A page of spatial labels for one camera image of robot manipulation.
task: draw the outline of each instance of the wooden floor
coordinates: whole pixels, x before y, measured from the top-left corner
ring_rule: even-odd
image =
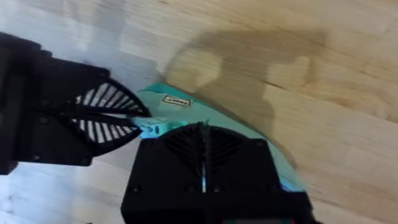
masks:
[[[212,99],[297,163],[325,223],[398,223],[398,2],[2,0],[0,31]],[[137,142],[0,177],[0,223],[123,223]]]

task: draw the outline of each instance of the screw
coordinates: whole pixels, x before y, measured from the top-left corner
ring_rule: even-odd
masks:
[[[134,193],[139,193],[141,190],[142,190],[142,188],[141,188],[141,186],[138,185],[138,184],[132,186],[132,191],[133,191]]]
[[[42,104],[42,106],[48,106],[50,104],[50,101],[44,99],[44,100],[41,101],[41,104]]]
[[[269,184],[267,185],[267,191],[268,192],[275,192],[277,190],[277,187],[275,184]]]
[[[81,160],[81,164],[82,165],[88,165],[89,163],[90,163],[90,160],[87,159],[87,158],[84,158],[84,159]]]
[[[215,193],[220,193],[221,192],[221,187],[219,187],[219,186],[214,187],[214,192]]]
[[[195,192],[196,191],[196,187],[194,185],[189,185],[187,187],[187,192]]]
[[[39,161],[40,160],[40,156],[39,155],[33,155],[33,161]]]
[[[44,116],[39,117],[39,123],[40,124],[48,124],[49,123],[49,119],[44,117]]]
[[[256,142],[256,146],[263,146],[264,145],[264,142],[263,142],[263,140],[258,140],[257,142]]]

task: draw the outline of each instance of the teal plastic item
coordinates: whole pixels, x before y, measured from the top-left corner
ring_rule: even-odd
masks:
[[[279,179],[284,189],[305,191],[301,178],[295,173],[287,159],[264,135],[214,110],[206,103],[179,91],[176,88],[156,83],[137,93],[138,98],[148,107],[151,118],[132,118],[142,130],[142,138],[157,138],[167,131],[197,122],[228,128],[249,138],[263,138],[269,143]]]

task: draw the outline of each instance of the sticker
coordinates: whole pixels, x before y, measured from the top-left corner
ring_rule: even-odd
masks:
[[[173,104],[173,105],[179,105],[179,106],[191,106],[191,104],[192,104],[192,100],[186,100],[183,98],[170,96],[170,95],[165,95],[163,97],[162,102]]]

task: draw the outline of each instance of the light wooden surface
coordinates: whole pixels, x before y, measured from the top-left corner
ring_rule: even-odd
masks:
[[[229,109],[297,162],[325,223],[398,223],[398,2],[2,0],[0,31]],[[0,177],[0,223],[122,223],[137,142]]]

